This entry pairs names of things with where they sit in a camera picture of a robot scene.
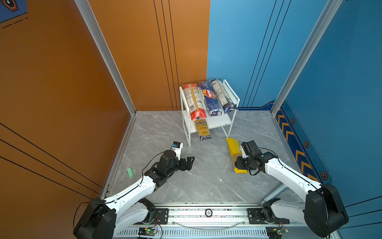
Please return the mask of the blue Barilla spaghetti bag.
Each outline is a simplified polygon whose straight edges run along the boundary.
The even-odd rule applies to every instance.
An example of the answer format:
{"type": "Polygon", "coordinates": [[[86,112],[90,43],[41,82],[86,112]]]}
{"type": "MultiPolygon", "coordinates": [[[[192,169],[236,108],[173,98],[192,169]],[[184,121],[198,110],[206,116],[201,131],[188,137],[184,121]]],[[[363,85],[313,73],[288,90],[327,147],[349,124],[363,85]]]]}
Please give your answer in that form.
{"type": "Polygon", "coordinates": [[[222,109],[217,99],[214,89],[209,81],[199,82],[205,106],[210,117],[222,115],[222,109]]]}

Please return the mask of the circuit board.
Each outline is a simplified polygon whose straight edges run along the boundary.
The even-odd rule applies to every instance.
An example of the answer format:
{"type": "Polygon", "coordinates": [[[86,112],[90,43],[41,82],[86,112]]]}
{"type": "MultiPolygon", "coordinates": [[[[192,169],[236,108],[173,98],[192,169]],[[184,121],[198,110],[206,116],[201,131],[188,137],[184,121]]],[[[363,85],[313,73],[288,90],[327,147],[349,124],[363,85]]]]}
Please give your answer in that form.
{"type": "Polygon", "coordinates": [[[267,236],[269,239],[282,239],[282,236],[286,233],[284,229],[281,228],[266,228],[267,236]]]}
{"type": "Polygon", "coordinates": [[[139,228],[138,237],[145,239],[152,239],[158,234],[158,230],[156,228],[139,228]]]}

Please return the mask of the clear white-label spaghetti bag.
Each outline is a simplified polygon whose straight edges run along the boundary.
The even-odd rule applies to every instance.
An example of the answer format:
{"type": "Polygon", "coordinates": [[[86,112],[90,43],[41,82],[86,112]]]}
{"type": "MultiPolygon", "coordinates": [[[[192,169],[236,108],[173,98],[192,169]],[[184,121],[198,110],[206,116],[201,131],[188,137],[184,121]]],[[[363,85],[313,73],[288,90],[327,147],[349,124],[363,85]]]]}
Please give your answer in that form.
{"type": "Polygon", "coordinates": [[[227,90],[225,89],[220,79],[212,79],[210,80],[210,84],[213,90],[215,91],[217,99],[225,113],[237,109],[237,106],[233,103],[231,97],[229,96],[227,90]]]}

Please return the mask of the silver metal cylinder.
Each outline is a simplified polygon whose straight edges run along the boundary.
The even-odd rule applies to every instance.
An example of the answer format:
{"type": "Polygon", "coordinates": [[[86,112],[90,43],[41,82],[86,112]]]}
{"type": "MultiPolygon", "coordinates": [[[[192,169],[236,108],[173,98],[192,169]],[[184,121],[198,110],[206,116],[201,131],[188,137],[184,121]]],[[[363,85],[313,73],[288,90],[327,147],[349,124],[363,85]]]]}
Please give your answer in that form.
{"type": "Polygon", "coordinates": [[[264,196],[261,200],[260,200],[260,204],[263,205],[265,204],[266,202],[276,198],[277,196],[279,196],[281,193],[283,193],[286,189],[288,189],[288,187],[283,184],[283,183],[280,183],[278,184],[276,187],[274,187],[266,196],[264,196]]]}

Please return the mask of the left circuit board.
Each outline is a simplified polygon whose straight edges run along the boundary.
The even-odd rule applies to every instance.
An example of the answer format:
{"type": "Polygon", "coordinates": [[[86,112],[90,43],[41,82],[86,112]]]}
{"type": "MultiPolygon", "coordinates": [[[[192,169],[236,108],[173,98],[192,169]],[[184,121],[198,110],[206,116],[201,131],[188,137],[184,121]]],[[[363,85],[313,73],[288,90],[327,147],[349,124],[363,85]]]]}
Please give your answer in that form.
{"type": "Polygon", "coordinates": [[[139,228],[138,237],[145,239],[152,239],[158,234],[158,230],[156,228],[139,228]]]}

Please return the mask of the white two-tier shelf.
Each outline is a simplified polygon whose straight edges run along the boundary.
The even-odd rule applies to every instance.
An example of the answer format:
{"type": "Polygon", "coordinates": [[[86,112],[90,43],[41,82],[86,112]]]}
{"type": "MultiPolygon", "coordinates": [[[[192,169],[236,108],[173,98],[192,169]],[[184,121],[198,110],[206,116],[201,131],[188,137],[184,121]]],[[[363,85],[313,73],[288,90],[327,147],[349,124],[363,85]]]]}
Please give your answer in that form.
{"type": "MultiPolygon", "coordinates": [[[[224,79],[222,84],[223,84],[226,92],[228,93],[228,95],[232,99],[233,103],[236,106],[239,106],[240,98],[235,93],[235,91],[232,89],[232,87],[227,82],[227,80],[224,79]]],[[[180,99],[181,99],[183,128],[184,128],[184,132],[186,135],[188,147],[191,147],[191,142],[192,142],[191,141],[191,134],[196,133],[197,128],[195,126],[195,123],[191,120],[190,108],[189,108],[189,105],[188,105],[188,102],[187,102],[187,99],[185,97],[185,94],[184,94],[182,87],[179,87],[179,91],[180,91],[180,99]]],[[[213,117],[207,116],[206,122],[207,122],[209,129],[221,127],[223,129],[225,136],[229,137],[237,111],[238,111],[238,109],[233,110],[232,116],[230,116],[229,114],[226,114],[224,112],[222,112],[222,115],[220,115],[220,116],[213,116],[213,117]]]]}

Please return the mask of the blue yellow spaghetti bag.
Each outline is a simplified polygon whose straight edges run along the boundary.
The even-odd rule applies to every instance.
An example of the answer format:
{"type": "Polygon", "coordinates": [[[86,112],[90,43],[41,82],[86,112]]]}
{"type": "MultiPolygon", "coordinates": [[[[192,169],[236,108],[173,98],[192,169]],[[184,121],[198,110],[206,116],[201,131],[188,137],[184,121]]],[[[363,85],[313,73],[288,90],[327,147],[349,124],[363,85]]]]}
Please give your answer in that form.
{"type": "Polygon", "coordinates": [[[199,119],[194,121],[196,130],[199,134],[200,141],[211,139],[210,131],[207,121],[205,119],[199,119]]]}

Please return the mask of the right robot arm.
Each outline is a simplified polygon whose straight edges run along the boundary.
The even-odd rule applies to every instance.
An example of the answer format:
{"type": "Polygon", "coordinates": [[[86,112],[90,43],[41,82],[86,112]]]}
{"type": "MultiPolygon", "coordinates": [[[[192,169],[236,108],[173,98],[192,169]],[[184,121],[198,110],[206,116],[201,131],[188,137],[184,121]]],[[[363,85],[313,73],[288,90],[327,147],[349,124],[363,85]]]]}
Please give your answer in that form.
{"type": "Polygon", "coordinates": [[[263,203],[263,217],[268,223],[288,219],[307,225],[317,236],[327,238],[349,222],[349,217],[338,189],[332,184],[321,184],[287,166],[272,151],[261,152],[255,141],[241,144],[242,155],[235,166],[240,170],[268,174],[302,200],[284,202],[273,198],[263,203]]]}

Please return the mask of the round rail knob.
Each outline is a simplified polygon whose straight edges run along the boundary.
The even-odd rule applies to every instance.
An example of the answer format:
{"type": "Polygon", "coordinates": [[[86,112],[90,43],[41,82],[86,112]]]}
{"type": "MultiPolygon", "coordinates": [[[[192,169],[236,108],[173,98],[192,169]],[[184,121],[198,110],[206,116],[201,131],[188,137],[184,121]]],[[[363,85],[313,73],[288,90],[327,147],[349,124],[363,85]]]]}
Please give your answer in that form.
{"type": "Polygon", "coordinates": [[[213,211],[212,211],[212,209],[206,209],[206,210],[205,210],[205,216],[206,216],[207,218],[212,217],[212,215],[213,215],[213,211]]]}

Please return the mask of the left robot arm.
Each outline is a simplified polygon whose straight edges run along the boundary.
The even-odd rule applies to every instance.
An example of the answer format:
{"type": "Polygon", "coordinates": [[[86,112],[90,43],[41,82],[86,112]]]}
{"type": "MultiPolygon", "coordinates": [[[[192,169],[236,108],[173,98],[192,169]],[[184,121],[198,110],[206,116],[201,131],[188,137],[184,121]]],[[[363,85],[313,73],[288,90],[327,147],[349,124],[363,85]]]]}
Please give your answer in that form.
{"type": "Polygon", "coordinates": [[[81,218],[74,226],[73,234],[78,239],[111,239],[115,233],[135,223],[150,223],[156,207],[146,197],[163,186],[177,171],[188,171],[195,157],[180,157],[180,149],[165,150],[160,160],[154,163],[133,185],[121,192],[87,202],[81,218]]]}

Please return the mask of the red spaghetti bag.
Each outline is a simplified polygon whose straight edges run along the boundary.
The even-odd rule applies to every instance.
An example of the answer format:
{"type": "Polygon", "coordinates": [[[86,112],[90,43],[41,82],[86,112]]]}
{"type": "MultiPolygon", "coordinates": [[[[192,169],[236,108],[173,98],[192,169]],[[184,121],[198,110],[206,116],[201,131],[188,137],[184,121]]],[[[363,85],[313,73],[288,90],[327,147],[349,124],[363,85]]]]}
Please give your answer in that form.
{"type": "Polygon", "coordinates": [[[191,120],[207,119],[197,84],[186,84],[182,86],[182,89],[190,109],[191,120]]]}

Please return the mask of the green connector block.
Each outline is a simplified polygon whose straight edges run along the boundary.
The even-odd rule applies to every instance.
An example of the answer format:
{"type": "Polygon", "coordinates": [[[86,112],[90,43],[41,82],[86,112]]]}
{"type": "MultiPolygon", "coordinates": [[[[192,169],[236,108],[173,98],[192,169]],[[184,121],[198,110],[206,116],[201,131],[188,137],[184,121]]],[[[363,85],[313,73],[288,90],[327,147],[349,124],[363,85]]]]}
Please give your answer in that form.
{"type": "Polygon", "coordinates": [[[129,178],[133,178],[133,172],[132,172],[132,169],[131,169],[131,167],[129,167],[128,169],[127,169],[127,174],[128,174],[128,177],[129,178]]]}

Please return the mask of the aluminium front rail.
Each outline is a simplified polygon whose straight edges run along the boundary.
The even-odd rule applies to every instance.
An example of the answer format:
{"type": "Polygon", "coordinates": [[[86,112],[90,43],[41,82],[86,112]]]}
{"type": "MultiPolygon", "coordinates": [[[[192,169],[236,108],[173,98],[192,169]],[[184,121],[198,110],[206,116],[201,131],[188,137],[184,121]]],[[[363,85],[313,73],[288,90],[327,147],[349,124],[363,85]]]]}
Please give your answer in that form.
{"type": "MultiPolygon", "coordinates": [[[[242,215],[247,214],[247,209],[241,210],[240,212],[242,215]]],[[[222,219],[225,217],[234,216],[235,214],[230,209],[214,209],[214,208],[202,208],[197,209],[195,207],[191,209],[179,209],[177,210],[176,216],[183,217],[183,218],[196,218],[199,220],[199,223],[202,227],[207,227],[209,224],[212,224],[213,222],[222,222],[222,219]],[[210,218],[207,218],[205,216],[205,210],[206,209],[212,209],[213,215],[210,218]]]]}

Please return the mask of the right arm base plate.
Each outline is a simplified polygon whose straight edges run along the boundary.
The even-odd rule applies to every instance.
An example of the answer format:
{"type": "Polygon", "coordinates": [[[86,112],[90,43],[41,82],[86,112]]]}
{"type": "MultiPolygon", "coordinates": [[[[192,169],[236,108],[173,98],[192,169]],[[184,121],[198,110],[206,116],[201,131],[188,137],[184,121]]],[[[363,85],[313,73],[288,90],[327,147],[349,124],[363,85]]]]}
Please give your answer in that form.
{"type": "Polygon", "coordinates": [[[247,209],[249,224],[290,224],[288,219],[266,219],[261,208],[248,208],[247,209]]]}

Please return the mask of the right circuit board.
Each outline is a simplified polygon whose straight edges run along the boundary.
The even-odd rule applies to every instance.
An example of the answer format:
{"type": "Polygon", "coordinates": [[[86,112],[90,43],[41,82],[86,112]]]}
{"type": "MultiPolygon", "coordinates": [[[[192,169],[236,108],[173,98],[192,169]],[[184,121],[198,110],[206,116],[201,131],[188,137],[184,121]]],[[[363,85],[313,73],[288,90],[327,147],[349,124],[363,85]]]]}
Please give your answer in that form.
{"type": "Polygon", "coordinates": [[[267,236],[269,239],[282,239],[282,236],[286,233],[284,229],[281,228],[266,228],[267,236]]]}

